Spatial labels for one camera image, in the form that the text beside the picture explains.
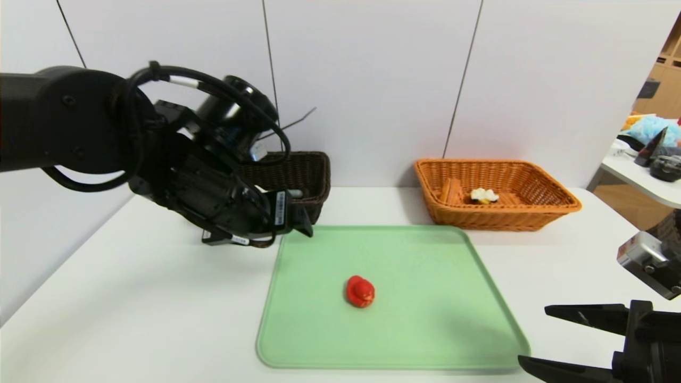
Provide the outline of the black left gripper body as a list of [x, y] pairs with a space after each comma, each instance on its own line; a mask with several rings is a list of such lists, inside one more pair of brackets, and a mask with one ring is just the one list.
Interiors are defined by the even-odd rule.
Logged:
[[263, 193], [244, 189], [236, 194], [235, 204], [228, 212], [228, 232], [238, 236], [288, 233], [289, 205], [289, 194], [284, 190]]

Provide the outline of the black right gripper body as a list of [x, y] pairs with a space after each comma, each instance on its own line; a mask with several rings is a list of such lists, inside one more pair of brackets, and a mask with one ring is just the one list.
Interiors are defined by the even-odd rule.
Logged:
[[611, 371], [622, 382], [679, 382], [680, 314], [632, 301], [624, 348], [613, 354]]

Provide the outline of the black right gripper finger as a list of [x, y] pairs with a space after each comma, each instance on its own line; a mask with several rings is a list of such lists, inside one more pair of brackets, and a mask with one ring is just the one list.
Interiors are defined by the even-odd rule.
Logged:
[[545, 314], [582, 326], [624, 336], [627, 333], [628, 308], [623, 304], [549, 305]]
[[518, 356], [521, 368], [544, 382], [621, 382], [610, 369]]

